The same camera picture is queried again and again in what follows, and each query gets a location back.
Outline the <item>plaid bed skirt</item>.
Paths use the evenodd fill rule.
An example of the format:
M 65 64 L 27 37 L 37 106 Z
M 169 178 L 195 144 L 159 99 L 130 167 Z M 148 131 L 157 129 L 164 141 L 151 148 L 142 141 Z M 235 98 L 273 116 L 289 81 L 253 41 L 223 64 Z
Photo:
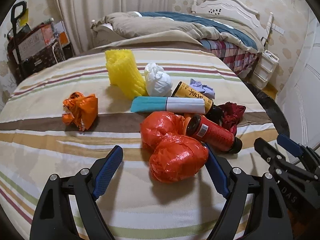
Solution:
M 244 51 L 240 47 L 226 41 L 202 39 L 200 43 L 209 52 L 217 56 L 236 75 L 240 75 L 246 70 L 251 70 L 258 56 L 260 56 L 260 54 Z

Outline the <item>lilac paper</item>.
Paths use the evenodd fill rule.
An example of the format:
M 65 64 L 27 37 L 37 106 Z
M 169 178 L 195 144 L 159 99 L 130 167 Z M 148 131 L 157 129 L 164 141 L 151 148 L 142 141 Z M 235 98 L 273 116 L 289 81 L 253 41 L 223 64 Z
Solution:
M 196 81 L 194 79 L 190 79 L 189 86 L 196 91 L 200 92 L 207 98 L 214 100 L 215 99 L 215 90 L 208 85 L 203 85 L 200 81 Z

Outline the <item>dark red cloth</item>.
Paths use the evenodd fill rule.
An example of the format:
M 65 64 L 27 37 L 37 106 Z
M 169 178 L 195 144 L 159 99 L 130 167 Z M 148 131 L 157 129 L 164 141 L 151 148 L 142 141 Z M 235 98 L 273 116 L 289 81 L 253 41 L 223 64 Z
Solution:
M 236 135 L 237 125 L 242 120 L 246 107 L 243 105 L 237 105 L 236 103 L 227 102 L 223 105 L 219 105 L 222 114 L 219 120 L 219 125 L 229 132 Z

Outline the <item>teal and white box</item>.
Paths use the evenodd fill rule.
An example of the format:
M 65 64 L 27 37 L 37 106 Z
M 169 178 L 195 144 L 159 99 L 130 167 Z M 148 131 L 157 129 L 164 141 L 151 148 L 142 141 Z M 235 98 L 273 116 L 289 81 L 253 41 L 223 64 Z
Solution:
M 168 111 L 172 113 L 205 114 L 205 101 L 195 98 L 138 96 L 132 101 L 133 113 Z

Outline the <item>red bottle black cap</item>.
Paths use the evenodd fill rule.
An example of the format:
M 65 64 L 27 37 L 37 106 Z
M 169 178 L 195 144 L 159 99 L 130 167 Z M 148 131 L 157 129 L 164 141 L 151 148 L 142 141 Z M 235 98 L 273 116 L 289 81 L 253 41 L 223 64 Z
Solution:
M 232 132 L 210 121 L 204 115 L 195 114 L 189 120 L 185 135 L 210 144 L 214 149 L 229 154 L 242 150 L 242 141 Z

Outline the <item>beige and teal duvet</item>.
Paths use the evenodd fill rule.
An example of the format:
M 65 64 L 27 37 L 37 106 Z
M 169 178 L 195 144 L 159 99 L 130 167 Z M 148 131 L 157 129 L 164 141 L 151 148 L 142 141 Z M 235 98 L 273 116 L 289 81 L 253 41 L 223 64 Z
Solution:
M 259 35 L 249 26 L 226 17 L 178 12 L 114 12 L 92 21 L 96 46 L 127 46 L 153 42 L 226 41 L 251 54 L 264 51 Z

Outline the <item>red orange plastic bag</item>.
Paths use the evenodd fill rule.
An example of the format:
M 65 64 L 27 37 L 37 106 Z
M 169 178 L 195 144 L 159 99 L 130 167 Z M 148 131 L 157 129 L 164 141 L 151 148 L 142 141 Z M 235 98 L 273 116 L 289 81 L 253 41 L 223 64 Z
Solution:
M 208 148 L 183 134 L 185 118 L 157 111 L 140 124 L 140 136 L 149 151 L 149 169 L 153 179 L 175 183 L 197 174 L 208 159 Z

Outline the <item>striped beige bed sheet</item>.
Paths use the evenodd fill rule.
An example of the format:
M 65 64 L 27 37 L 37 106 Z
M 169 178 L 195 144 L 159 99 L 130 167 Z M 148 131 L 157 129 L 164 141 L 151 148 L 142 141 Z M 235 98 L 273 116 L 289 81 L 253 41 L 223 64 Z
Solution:
M 246 85 L 217 57 L 199 50 L 132 50 L 141 74 L 149 62 L 164 68 L 174 87 L 191 78 L 216 90 L 215 104 L 246 107 L 237 137 L 243 142 L 232 166 L 261 176 L 268 165 L 256 138 L 276 146 L 278 132 Z M 49 176 L 73 176 L 119 145 L 124 158 L 97 204 L 116 239 L 206 239 L 225 203 L 207 170 L 173 184 L 149 177 L 150 153 L 140 139 L 144 115 L 111 86 L 105 54 L 74 57 L 24 80 L 1 111 L 1 206 L 23 239 L 29 239 L 36 204 Z M 73 92 L 98 98 L 99 115 L 88 132 L 62 122 L 63 100 Z

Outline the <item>yellow foam fruit net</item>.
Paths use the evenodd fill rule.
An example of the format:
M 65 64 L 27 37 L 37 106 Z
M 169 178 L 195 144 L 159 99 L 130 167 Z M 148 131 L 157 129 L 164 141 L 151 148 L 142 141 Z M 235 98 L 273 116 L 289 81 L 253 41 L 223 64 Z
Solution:
M 134 54 L 129 49 L 105 51 L 106 69 L 110 84 L 117 86 L 130 100 L 148 96 L 144 77 L 140 74 Z

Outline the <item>white wooden headboard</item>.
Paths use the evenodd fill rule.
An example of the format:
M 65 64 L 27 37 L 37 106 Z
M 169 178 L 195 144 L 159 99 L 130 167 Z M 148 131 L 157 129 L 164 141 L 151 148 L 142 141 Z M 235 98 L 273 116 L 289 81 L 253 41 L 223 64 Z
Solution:
M 268 41 L 274 19 L 273 12 L 270 12 L 266 27 L 263 28 L 258 19 L 259 11 L 248 7 L 240 0 L 204 0 L 202 3 L 193 0 L 191 12 L 228 17 L 240 21 L 254 30 L 263 44 Z

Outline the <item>yellow label black bottle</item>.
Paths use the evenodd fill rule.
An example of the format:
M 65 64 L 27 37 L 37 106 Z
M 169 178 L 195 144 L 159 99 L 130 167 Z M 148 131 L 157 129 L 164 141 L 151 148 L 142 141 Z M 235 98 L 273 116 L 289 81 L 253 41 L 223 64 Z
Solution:
M 204 116 L 216 124 L 220 123 L 223 114 L 222 109 L 215 105 L 212 99 L 201 94 L 190 85 L 187 85 L 186 83 L 180 81 L 173 91 L 172 97 L 203 99 L 205 107 Z

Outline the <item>white plastic drawer unit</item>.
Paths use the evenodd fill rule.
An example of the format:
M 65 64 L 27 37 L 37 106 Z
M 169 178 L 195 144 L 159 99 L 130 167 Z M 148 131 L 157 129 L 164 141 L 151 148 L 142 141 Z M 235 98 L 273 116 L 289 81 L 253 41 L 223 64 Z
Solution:
M 269 50 L 265 50 L 250 78 L 251 83 L 260 90 L 264 89 L 272 77 L 278 62 L 279 58 L 276 55 Z

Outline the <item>orange wrapper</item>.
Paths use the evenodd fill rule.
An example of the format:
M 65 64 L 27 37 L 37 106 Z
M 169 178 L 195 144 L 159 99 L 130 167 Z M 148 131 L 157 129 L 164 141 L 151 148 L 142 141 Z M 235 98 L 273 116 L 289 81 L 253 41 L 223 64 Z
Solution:
M 63 101 L 65 113 L 62 122 L 74 124 L 80 131 L 88 130 L 98 116 L 98 98 L 95 94 L 84 96 L 80 92 L 72 93 Z

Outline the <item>crumpled white plastic bag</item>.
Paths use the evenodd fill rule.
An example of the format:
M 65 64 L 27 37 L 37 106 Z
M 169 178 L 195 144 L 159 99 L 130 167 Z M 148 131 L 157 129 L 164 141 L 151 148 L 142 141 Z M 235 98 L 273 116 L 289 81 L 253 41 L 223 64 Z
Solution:
M 144 69 L 144 77 L 149 96 L 163 97 L 171 92 L 171 77 L 158 64 L 148 63 Z

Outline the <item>black hand trolley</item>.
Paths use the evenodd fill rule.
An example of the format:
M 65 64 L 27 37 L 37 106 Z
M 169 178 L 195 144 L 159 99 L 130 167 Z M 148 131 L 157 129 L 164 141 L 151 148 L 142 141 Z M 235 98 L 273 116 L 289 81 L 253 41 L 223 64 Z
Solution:
M 22 7 L 22 12 L 18 16 L 15 16 L 16 9 Z M 21 66 L 22 60 L 19 50 L 19 35 L 18 35 L 18 20 L 20 20 L 27 12 L 27 2 L 21 1 L 13 5 L 10 14 L 10 22 L 12 24 L 12 31 L 8 32 L 7 40 L 9 41 L 7 45 L 7 56 L 10 62 L 10 69 L 12 70 L 17 83 L 20 83 L 24 78 L 24 72 Z

